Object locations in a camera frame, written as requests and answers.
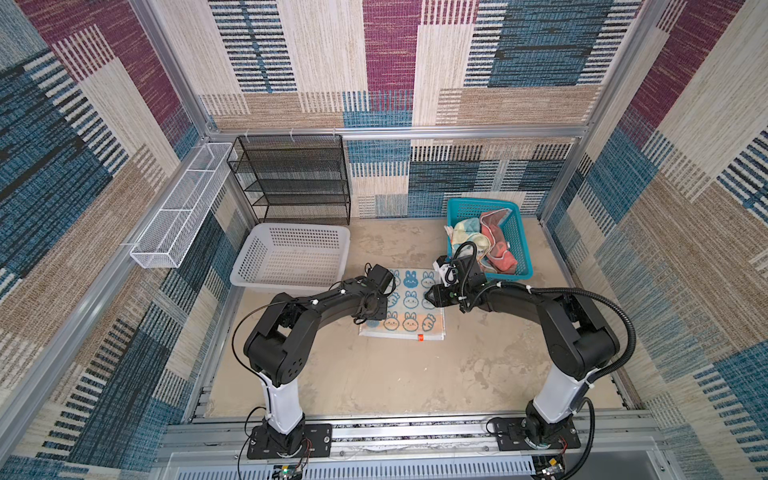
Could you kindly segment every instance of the concrete floor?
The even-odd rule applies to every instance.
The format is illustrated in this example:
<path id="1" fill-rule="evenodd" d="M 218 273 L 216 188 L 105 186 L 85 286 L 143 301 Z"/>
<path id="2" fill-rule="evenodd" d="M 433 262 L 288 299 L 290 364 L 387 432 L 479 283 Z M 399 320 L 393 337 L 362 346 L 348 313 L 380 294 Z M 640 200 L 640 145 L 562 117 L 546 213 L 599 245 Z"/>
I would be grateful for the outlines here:
<path id="1" fill-rule="evenodd" d="M 430 268 L 445 254 L 445 220 L 357 220 L 345 278 L 362 275 L 366 262 Z M 526 218 L 533 286 L 564 286 L 565 279 L 536 219 Z M 274 293 L 246 291 L 237 321 Z M 237 333 L 242 345 L 258 316 Z M 434 342 L 358 335 L 351 317 L 321 329 L 299 376 L 307 414 L 493 412 L 523 410 L 544 384 L 551 362 L 541 327 L 517 316 L 475 309 L 445 309 L 445 339 Z M 589 393 L 599 409 L 621 408 L 610 376 Z M 260 381 L 237 365 L 227 344 L 214 379 L 206 417 L 245 416 L 264 405 Z"/>

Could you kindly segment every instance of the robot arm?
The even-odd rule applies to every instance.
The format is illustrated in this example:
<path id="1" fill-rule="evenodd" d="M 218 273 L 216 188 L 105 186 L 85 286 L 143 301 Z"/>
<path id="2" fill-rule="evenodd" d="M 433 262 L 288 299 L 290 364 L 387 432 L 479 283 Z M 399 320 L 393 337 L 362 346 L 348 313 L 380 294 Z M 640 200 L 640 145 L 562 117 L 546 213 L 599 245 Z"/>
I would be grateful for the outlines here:
<path id="1" fill-rule="evenodd" d="M 619 342 L 591 300 L 602 298 L 596 294 L 583 290 L 575 293 L 574 289 L 532 289 L 519 283 L 488 283 L 474 255 L 450 262 L 440 257 L 435 269 L 443 284 L 435 285 L 426 294 L 433 305 L 459 305 L 462 312 L 477 306 L 541 325 L 553 366 L 544 388 L 526 408 L 526 442 L 532 448 L 547 448 L 556 442 L 559 433 L 568 428 L 591 384 L 626 363 L 634 351 L 634 330 L 626 319 L 627 348 L 617 362 L 608 365 L 619 352 Z M 452 271 L 453 280 L 445 280 L 446 270 Z M 304 436 L 296 377 L 306 365 L 317 330 L 348 315 L 356 323 L 384 319 L 386 297 L 394 290 L 391 282 L 392 273 L 376 265 L 366 276 L 343 280 L 336 288 L 319 295 L 294 298 L 280 293 L 267 307 L 243 351 L 251 368 L 263 380 L 269 411 L 267 422 L 257 428 L 265 429 L 263 435 L 273 442 L 273 452 L 294 454 Z M 283 334 L 279 327 L 290 329 L 290 333 Z"/>
<path id="2" fill-rule="evenodd" d="M 525 410 L 525 433 L 531 447 L 547 448 L 557 441 L 592 383 L 602 376 L 598 372 L 619 353 L 618 338 L 585 295 L 601 297 L 578 289 L 540 290 L 520 283 L 489 283 L 474 255 L 448 260 L 440 257 L 435 262 L 443 283 L 427 292 L 432 304 L 459 305 L 462 312 L 477 306 L 488 312 L 521 316 L 541 326 L 553 365 L 544 387 Z M 445 275 L 448 270 L 452 275 Z M 633 330 L 629 338 L 631 347 L 627 345 L 621 365 L 634 350 Z"/>

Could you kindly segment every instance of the bunny print towel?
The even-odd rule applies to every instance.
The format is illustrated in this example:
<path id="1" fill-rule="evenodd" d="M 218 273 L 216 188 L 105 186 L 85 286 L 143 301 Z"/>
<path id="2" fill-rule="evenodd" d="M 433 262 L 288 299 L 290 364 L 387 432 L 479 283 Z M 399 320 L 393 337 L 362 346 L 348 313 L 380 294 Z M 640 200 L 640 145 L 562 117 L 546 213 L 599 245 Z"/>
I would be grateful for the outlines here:
<path id="1" fill-rule="evenodd" d="M 424 294 L 435 284 L 435 271 L 419 268 L 392 268 L 397 287 L 388 297 L 386 318 L 369 320 L 360 326 L 360 335 L 400 339 L 442 340 L 445 324 L 442 308 L 435 308 Z"/>

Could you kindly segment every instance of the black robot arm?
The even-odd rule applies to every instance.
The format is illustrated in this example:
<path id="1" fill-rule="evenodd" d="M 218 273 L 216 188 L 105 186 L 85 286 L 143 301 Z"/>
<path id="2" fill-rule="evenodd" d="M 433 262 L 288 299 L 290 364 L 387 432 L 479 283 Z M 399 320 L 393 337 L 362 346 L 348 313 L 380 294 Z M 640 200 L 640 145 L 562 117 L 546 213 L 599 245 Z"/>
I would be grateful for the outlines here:
<path id="1" fill-rule="evenodd" d="M 306 365 L 317 330 L 345 316 L 384 320 L 392 272 L 381 265 L 366 276 L 338 282 L 315 296 L 294 298 L 278 293 L 248 336 L 243 352 L 250 366 L 272 380 L 275 387 L 294 380 Z M 290 329 L 288 335 L 278 327 Z"/>
<path id="2" fill-rule="evenodd" d="M 445 264 L 445 257 L 438 265 Z M 456 281 L 434 285 L 426 298 L 435 306 L 477 307 L 486 312 L 510 313 L 541 325 L 552 362 L 565 374 L 583 379 L 605 366 L 619 351 L 619 341 L 600 310 L 589 298 L 570 293 L 536 293 L 520 283 L 488 282 L 474 257 L 452 262 Z M 464 282 L 464 295 L 460 294 Z"/>

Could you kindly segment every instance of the black metal mesh shelf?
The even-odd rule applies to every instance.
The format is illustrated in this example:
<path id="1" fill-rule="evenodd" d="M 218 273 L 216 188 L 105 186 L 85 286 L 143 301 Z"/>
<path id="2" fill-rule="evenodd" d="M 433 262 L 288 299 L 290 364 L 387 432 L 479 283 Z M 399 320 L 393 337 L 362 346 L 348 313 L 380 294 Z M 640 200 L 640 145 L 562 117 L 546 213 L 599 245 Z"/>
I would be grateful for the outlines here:
<path id="1" fill-rule="evenodd" d="M 259 221 L 349 225 L 351 199 L 339 135 L 238 137 L 229 162 Z"/>

